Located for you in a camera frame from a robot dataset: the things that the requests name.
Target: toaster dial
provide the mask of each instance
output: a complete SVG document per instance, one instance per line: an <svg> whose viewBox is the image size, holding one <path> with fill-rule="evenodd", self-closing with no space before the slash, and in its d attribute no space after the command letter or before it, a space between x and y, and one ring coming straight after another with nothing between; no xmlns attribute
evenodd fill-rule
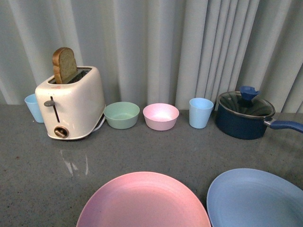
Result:
<svg viewBox="0 0 303 227"><path fill-rule="evenodd" d="M67 128L63 127L63 126L57 126L55 129L54 129L54 133L56 134L56 136L58 136L59 138L66 138L68 137L68 130Z"/></svg>

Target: lid rim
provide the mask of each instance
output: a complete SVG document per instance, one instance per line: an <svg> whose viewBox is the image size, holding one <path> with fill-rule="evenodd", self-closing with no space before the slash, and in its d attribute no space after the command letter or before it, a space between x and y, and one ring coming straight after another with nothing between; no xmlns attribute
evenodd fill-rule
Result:
<svg viewBox="0 0 303 227"><path fill-rule="evenodd" d="M228 112L230 112L230 113L232 113L232 114L234 114L234 115L237 115L237 116L240 116L240 117L243 117L243 118L248 118L248 119L264 120L264 119L266 119L266 118L268 118L268 117L272 117L272 116L275 115L275 113L276 113L276 110L275 110L274 106L273 106L269 101L267 101L267 100L265 100L265 99L261 99L261 98L259 98L259 97L255 97L255 98L258 98L258 99L260 99L260 100L265 101L265 102L271 107L272 111L271 111L270 114L265 115L265 116L253 116L253 115L247 115L247 114L243 114L243 113L239 113L239 112L236 112L236 111L234 111L234 110L231 110L231 109L227 108L226 106L224 106L224 105L221 103L221 101L220 101L220 99L223 97L223 95L230 94L230 93L235 93L236 96L237 96L237 95L240 95L240 96L241 96L241 92L240 92L240 91L224 92L224 93L222 93L222 94L220 94L220 95L218 96L217 102L218 102L218 104L219 104L220 106L222 106L225 110L227 110Z"/></svg>

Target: glass lid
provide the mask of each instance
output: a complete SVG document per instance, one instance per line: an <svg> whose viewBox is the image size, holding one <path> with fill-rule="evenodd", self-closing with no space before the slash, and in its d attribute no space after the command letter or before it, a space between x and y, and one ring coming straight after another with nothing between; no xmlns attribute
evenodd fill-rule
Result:
<svg viewBox="0 0 303 227"><path fill-rule="evenodd" d="M229 112L248 118L266 118L275 114L275 108L268 101L258 96L245 100L239 91L219 95L218 103Z"/></svg>

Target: green bowl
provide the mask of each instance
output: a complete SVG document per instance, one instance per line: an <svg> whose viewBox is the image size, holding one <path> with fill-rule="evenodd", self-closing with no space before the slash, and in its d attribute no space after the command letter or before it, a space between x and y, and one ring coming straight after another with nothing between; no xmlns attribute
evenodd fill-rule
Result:
<svg viewBox="0 0 303 227"><path fill-rule="evenodd" d="M114 129L128 129L136 124L139 112L140 108L134 103L117 102L108 105L104 115Z"/></svg>

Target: light blue cup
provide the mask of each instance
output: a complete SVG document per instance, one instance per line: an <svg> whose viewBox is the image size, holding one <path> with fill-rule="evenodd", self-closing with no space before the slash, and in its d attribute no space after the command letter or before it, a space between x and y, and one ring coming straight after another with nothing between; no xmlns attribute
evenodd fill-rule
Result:
<svg viewBox="0 0 303 227"><path fill-rule="evenodd" d="M38 106L36 95L31 94L31 95L27 96L24 99L24 101L27 104L30 112L32 113L35 121L38 122L38 123L44 123L43 117L41 115L41 112L40 112L40 109L39 109L39 106Z"/></svg>
<svg viewBox="0 0 303 227"><path fill-rule="evenodd" d="M189 101L189 124L193 128L205 128L212 113L213 102L206 98L192 98Z"/></svg>

